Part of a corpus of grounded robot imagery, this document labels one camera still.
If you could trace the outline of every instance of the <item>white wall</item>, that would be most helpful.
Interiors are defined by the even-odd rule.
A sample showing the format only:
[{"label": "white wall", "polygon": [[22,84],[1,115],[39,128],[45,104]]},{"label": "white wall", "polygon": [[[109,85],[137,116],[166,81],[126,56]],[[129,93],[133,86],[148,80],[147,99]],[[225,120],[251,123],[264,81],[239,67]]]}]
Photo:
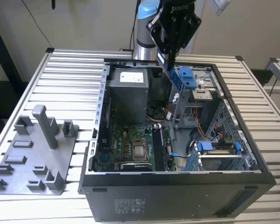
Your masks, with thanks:
[{"label": "white wall", "polygon": [[[128,48],[135,0],[25,0],[53,47]],[[49,47],[21,0],[0,0],[0,34],[22,78],[29,80]]]},{"label": "white wall", "polygon": [[217,17],[204,5],[193,54],[241,55],[250,68],[280,58],[280,0],[232,0]]}]

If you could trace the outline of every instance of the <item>black cable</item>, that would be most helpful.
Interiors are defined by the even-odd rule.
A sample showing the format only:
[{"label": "black cable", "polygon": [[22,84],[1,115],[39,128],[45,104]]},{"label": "black cable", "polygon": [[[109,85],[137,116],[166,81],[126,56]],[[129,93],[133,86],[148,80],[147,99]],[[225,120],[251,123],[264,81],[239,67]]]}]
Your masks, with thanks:
[{"label": "black cable", "polygon": [[188,143],[186,145],[186,154],[187,155],[190,154],[190,152],[189,152],[190,148],[189,147],[190,147],[191,142],[193,141],[193,137],[196,134],[196,132],[198,132],[198,128],[197,127],[193,128],[192,131],[190,132],[189,141],[188,141]]},{"label": "black cable", "polygon": [[28,6],[26,5],[26,3],[24,2],[24,0],[21,0],[21,1],[23,2],[23,4],[25,5],[26,9],[27,9],[28,12],[30,13],[32,19],[34,20],[34,22],[35,22],[35,24],[36,24],[36,26],[37,26],[37,28],[41,31],[42,35],[46,38],[46,40],[47,40],[47,42],[49,43],[50,47],[52,47],[52,44],[51,44],[50,41],[47,39],[47,37],[46,37],[46,35],[43,33],[43,31],[39,28],[39,26],[38,26],[38,24],[37,24],[35,18],[33,17],[32,13],[30,12],[30,10],[29,10]]},{"label": "black cable", "polygon": [[141,0],[137,0],[136,9],[135,9],[135,16],[134,16],[134,23],[133,23],[133,29],[132,29],[131,38],[130,38],[129,50],[131,49],[132,39],[133,39],[133,46],[134,46],[134,49],[135,49],[135,23],[136,23],[136,16],[137,16],[137,13],[138,13],[138,7],[139,7],[140,3],[141,3]]},{"label": "black cable", "polygon": [[183,158],[183,159],[187,159],[188,158],[187,156],[181,156],[181,155],[175,156],[175,157],[180,157],[180,158]]},{"label": "black cable", "polygon": [[274,85],[272,86],[272,89],[271,89],[271,91],[270,91],[270,94],[269,94],[269,96],[271,96],[271,94],[272,94],[272,91],[273,91],[273,88],[275,87],[275,85],[276,85],[276,82],[278,81],[278,79],[276,79],[276,81],[274,82]]},{"label": "black cable", "polygon": [[218,135],[216,135],[211,141],[213,141],[216,137],[218,137],[218,136],[220,136],[219,134]]}]

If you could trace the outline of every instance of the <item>blue latch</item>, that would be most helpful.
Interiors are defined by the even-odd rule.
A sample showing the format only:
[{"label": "blue latch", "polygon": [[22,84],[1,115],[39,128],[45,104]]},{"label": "blue latch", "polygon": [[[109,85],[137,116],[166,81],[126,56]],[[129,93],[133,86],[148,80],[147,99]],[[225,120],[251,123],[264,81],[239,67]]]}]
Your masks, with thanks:
[{"label": "blue latch", "polygon": [[193,77],[192,70],[190,68],[181,67],[179,69],[179,75],[182,79],[184,89],[194,90],[196,89],[196,81]]},{"label": "blue latch", "polygon": [[170,152],[169,155],[170,155],[170,156],[173,156],[173,157],[178,157],[178,156],[179,156],[178,153],[173,153],[173,152]]},{"label": "blue latch", "polygon": [[241,145],[240,145],[239,142],[236,141],[236,142],[234,143],[234,147],[235,147],[235,151],[236,151],[237,155],[239,155],[239,154],[242,153],[242,148],[241,148]]},{"label": "blue latch", "polygon": [[213,146],[210,141],[200,141],[197,144],[198,151],[210,151],[213,150]]}]

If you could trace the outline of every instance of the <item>wire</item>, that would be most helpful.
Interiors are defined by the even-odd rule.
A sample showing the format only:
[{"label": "wire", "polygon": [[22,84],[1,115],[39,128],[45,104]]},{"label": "wire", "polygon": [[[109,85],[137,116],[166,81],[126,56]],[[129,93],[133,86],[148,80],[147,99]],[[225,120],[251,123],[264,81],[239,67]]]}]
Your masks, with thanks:
[{"label": "wire", "polygon": [[151,121],[153,121],[153,122],[162,122],[162,121],[165,121],[165,120],[156,120],[156,119],[153,119],[153,118],[149,117],[147,114],[146,114],[146,117],[147,117],[148,119],[150,119]]},{"label": "wire", "polygon": [[130,38],[129,50],[131,49],[132,39],[133,39],[133,46],[134,46],[134,49],[135,49],[135,23],[136,23],[136,16],[137,16],[137,13],[138,13],[138,7],[139,7],[140,3],[141,3],[141,0],[137,0],[136,9],[135,9],[135,16],[134,16],[134,23],[133,23],[133,29],[132,29],[131,38]]},{"label": "wire", "polygon": [[201,126],[200,126],[199,119],[198,119],[197,107],[195,108],[195,110],[196,110],[195,114],[196,114],[196,118],[197,118],[198,132],[201,134],[201,136],[202,136],[205,140],[210,141],[209,138],[206,137],[206,135],[204,134],[204,132],[203,132]]},{"label": "wire", "polygon": [[271,94],[272,94],[272,91],[273,91],[273,88],[275,87],[275,85],[276,85],[276,82],[278,81],[278,79],[276,78],[276,81],[274,82],[274,84],[273,84],[273,86],[272,86],[272,89],[271,89],[271,91],[270,91],[270,94],[269,94],[269,96],[271,96]]},{"label": "wire", "polygon": [[194,143],[194,141],[196,141],[196,140],[194,139],[194,140],[191,141],[191,137],[190,137],[190,139],[189,139],[189,141],[188,141],[188,143],[187,143],[187,145],[186,145],[186,154],[187,154],[187,155],[190,154],[189,150],[190,150],[192,144]]},{"label": "wire", "polygon": [[168,104],[166,104],[166,110],[167,110],[168,112],[170,112],[170,109],[169,109]]},{"label": "wire", "polygon": [[175,157],[180,157],[180,158],[183,158],[183,159],[187,159],[188,158],[188,156],[181,156],[181,155],[175,156]]},{"label": "wire", "polygon": [[190,107],[190,109],[191,109],[190,117],[192,118],[192,117],[194,116],[194,114],[193,114],[193,109],[192,109],[192,107]]},{"label": "wire", "polygon": [[215,138],[217,138],[218,136],[220,136],[219,134],[218,135],[216,135],[214,138],[212,138],[212,140],[211,141],[213,141]]},{"label": "wire", "polygon": [[26,3],[24,2],[24,0],[21,0],[23,2],[23,4],[25,5],[26,9],[28,10],[28,12],[30,13],[32,19],[34,20],[34,23],[36,24],[37,28],[41,31],[42,35],[46,38],[48,44],[50,45],[50,47],[52,47],[52,44],[50,43],[50,41],[47,39],[46,35],[43,33],[43,31],[39,28],[34,16],[32,15],[32,13],[30,12],[28,6],[26,5]]}]

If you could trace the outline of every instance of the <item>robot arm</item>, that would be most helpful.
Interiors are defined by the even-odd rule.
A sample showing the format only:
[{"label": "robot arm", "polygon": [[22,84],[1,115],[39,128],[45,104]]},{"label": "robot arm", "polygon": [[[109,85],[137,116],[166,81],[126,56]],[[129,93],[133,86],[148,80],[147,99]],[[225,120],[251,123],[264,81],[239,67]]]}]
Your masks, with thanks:
[{"label": "robot arm", "polygon": [[158,48],[157,60],[167,74],[175,64],[180,48],[185,48],[201,19],[194,13],[196,0],[160,0],[156,17],[147,24]]}]

